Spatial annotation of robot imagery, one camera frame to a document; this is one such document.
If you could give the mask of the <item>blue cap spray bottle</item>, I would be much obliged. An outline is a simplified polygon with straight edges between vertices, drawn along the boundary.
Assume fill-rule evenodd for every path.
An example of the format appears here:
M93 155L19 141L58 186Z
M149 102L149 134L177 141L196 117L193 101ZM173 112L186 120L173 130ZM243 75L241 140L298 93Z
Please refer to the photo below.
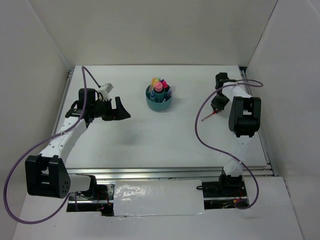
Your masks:
M149 97L149 99L150 99L150 101L152 101L152 102L155 102L155 100L156 100L156 95L155 95L155 92L154 92L153 90L150 92L150 97Z

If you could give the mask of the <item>blue refill pen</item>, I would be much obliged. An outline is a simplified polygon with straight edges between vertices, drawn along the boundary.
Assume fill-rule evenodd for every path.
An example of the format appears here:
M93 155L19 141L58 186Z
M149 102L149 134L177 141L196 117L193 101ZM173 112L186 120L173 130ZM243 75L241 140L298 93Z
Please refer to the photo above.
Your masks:
M163 102L166 102L167 100L169 100L170 97L171 97L171 95L172 95L172 91L170 90L170 91L167 92L167 95L166 95L166 97L164 98Z

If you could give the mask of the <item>black gel pen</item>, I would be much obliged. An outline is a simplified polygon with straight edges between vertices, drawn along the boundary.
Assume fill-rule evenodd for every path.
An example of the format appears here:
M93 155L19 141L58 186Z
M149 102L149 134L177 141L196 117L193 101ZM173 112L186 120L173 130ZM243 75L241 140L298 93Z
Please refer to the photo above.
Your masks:
M176 90L176 86L175 86L175 85L172 85L172 86L169 88L168 92L167 92L166 100L168 100L168 99L171 97L171 95L173 94L173 92L174 92L175 90Z

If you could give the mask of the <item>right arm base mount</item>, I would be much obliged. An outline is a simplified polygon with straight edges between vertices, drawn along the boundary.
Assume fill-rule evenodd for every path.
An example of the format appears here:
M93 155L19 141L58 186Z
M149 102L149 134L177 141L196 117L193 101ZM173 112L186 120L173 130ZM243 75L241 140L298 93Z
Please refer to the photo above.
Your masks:
M239 186L222 186L219 181L203 181L196 187L202 191L205 210L234 209L249 206L244 180Z

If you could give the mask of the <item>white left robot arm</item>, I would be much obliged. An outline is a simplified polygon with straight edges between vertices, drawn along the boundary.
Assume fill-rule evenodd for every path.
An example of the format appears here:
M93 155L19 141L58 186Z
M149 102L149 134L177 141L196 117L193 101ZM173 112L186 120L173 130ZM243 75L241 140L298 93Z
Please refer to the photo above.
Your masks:
M120 121L131 115L125 110L120 97L115 97L115 108L109 97L112 84L99 89L81 88L78 99L65 114L65 119L56 137L38 155L25 160L27 192L31 196L65 198L71 191L71 178L64 162L67 160L80 136L94 119Z

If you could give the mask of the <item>red gel pen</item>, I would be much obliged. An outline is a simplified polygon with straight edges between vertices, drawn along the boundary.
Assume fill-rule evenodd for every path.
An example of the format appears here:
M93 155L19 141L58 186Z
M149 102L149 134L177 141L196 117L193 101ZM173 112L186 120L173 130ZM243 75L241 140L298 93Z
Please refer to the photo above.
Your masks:
M206 119L210 118L211 116L215 115L217 111L213 111L211 114L207 115L206 117L202 118L201 121L205 121Z

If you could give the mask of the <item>pink bottle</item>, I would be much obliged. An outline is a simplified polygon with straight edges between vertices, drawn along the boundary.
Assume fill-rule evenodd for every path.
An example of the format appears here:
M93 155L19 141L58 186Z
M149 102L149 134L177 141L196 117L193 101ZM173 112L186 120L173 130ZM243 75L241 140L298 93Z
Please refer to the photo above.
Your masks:
M154 85L154 92L155 93L161 93L163 91L163 84L161 82L157 82L155 85Z

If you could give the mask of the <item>red refill pen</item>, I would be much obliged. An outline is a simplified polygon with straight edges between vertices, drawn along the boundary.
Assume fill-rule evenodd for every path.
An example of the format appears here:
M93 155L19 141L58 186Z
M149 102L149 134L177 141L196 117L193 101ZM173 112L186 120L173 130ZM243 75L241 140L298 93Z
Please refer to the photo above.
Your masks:
M167 98L170 99L174 92L175 92L174 90L171 90L170 92L168 92Z

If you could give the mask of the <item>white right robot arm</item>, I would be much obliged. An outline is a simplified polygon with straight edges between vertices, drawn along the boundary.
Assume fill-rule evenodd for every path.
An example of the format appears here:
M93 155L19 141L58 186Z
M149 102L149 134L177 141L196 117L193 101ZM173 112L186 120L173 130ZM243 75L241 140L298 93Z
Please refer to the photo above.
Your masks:
M215 76L218 92L210 104L213 111L219 113L231 103L228 127L235 136L231 154L236 158L228 161L219 176L218 190L223 196L230 196L241 187L248 143L261 125L261 99L249 95L238 85L232 86L236 83L226 72L218 73Z

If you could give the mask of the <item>yellow highlighter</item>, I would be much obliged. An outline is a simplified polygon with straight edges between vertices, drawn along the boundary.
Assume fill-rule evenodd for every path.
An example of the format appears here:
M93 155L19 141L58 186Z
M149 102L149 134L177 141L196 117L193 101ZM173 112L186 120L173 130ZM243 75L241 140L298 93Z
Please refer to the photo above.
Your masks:
M155 87L155 81L156 81L156 77L153 77L152 80L151 80L151 84L150 84L150 87L149 87L149 91L151 92L154 87Z

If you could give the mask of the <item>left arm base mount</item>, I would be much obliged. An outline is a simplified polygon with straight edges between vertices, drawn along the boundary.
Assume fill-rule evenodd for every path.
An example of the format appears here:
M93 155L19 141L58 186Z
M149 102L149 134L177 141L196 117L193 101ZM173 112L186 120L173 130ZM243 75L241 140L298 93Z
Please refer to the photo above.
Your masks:
M73 193L67 202L68 213L97 212L101 216L114 216L115 184L95 184L89 190Z

